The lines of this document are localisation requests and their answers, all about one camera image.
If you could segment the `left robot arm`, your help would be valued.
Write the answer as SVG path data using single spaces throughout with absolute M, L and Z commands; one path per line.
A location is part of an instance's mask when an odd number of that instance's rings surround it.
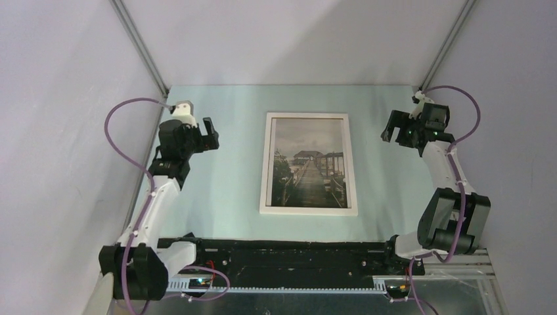
M 199 126 L 178 119 L 159 126 L 159 145 L 148 168 L 145 203 L 114 245 L 99 253 L 102 274 L 114 277 L 113 298 L 132 301 L 159 301 L 166 293 L 169 279 L 184 267 L 200 273 L 208 256 L 190 241 L 177 241 L 160 249 L 162 227 L 174 201 L 181 193 L 190 171 L 190 158 L 219 148 L 219 134 L 212 119 L 205 117 L 203 135 Z

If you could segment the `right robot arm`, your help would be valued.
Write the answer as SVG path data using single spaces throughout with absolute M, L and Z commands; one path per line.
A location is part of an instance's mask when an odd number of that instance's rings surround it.
M 455 138 L 446 132 L 448 106 L 424 103 L 420 113 L 391 112 L 381 139 L 416 149 L 424 160 L 435 189 L 416 231 L 393 236 L 382 256 L 382 266 L 390 274 L 399 274 L 409 259 L 436 255 L 450 259 L 471 255 L 479 241 L 491 209 L 487 196 L 478 194 L 467 181 L 457 157 Z

